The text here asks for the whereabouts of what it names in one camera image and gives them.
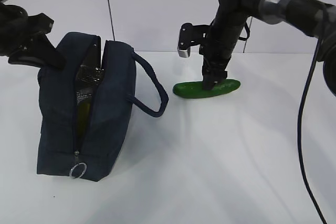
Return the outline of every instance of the green cucumber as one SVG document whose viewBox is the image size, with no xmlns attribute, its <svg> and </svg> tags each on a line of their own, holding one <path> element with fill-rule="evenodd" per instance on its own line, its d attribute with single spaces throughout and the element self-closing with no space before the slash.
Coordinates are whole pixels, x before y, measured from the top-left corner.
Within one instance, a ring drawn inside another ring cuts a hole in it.
<svg viewBox="0 0 336 224">
<path fill-rule="evenodd" d="M 174 86 L 173 92 L 178 97 L 185 99 L 201 99 L 216 97 L 222 94 L 229 94 L 240 87 L 240 82 L 237 80 L 226 79 L 217 84 L 212 90 L 203 90 L 202 82 L 183 82 Z"/>
</svg>

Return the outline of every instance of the fabric bag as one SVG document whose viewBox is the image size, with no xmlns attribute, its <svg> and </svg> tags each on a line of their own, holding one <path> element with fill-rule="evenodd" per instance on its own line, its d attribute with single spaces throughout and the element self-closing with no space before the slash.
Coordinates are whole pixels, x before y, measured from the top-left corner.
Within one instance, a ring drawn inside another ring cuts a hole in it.
<svg viewBox="0 0 336 224">
<path fill-rule="evenodd" d="M 99 181 L 108 176 L 124 142 L 132 105 L 160 117 L 168 95 L 153 68 L 134 49 L 107 41 L 100 63 L 100 37 L 68 33 L 57 47 L 67 59 L 63 71 L 38 74 L 43 116 L 37 173 Z M 161 98 L 153 111 L 135 97 L 138 62 Z"/>
</svg>

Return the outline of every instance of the white surface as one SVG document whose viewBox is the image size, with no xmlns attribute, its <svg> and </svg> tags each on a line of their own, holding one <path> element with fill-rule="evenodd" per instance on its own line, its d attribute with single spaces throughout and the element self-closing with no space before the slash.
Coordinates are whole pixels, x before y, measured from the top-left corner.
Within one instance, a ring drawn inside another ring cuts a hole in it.
<svg viewBox="0 0 336 224">
<path fill-rule="evenodd" d="M 182 24 L 210 24 L 218 0 L 111 0 L 117 40 L 139 51 L 176 51 Z M 243 52 L 239 41 L 236 52 Z"/>
<path fill-rule="evenodd" d="M 70 31 L 99 35 L 102 43 L 112 39 L 107 0 L 9 0 L 29 15 L 46 14 L 55 21 L 50 41 L 56 46 Z"/>
<path fill-rule="evenodd" d="M 207 100 L 182 100 L 171 91 L 177 82 L 201 78 L 200 56 L 141 55 L 169 92 L 169 106 L 160 119 L 134 108 L 116 166 L 98 183 L 36 175 L 37 69 L 9 66 L 0 58 L 0 223 L 320 223 L 296 150 L 310 55 L 236 54 L 228 70 L 241 88 Z M 137 96 L 158 108 L 142 70 Z M 303 121 L 303 151 L 329 223 L 336 221 L 335 104 L 318 65 Z"/>
</svg>

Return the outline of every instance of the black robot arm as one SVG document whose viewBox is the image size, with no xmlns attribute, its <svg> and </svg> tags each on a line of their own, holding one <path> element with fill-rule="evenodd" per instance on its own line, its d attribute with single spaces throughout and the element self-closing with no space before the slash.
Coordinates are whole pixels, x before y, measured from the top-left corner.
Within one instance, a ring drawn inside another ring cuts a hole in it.
<svg viewBox="0 0 336 224">
<path fill-rule="evenodd" d="M 46 36 L 54 21 L 43 13 L 28 16 L 23 8 L 5 1 L 0 0 L 0 56 L 9 57 L 10 64 L 62 69 L 66 60 Z"/>
<path fill-rule="evenodd" d="M 319 37 L 323 22 L 323 5 L 329 20 L 324 23 L 324 41 L 318 61 L 324 61 L 324 76 L 328 87 L 336 93 L 336 7 L 318 0 L 218 0 L 215 19 L 209 26 L 181 27 L 179 55 L 189 57 L 190 46 L 200 45 L 204 56 L 203 89 L 211 90 L 227 78 L 226 67 L 232 52 L 246 27 L 248 17 L 268 24 L 287 22 L 310 37 Z"/>
</svg>

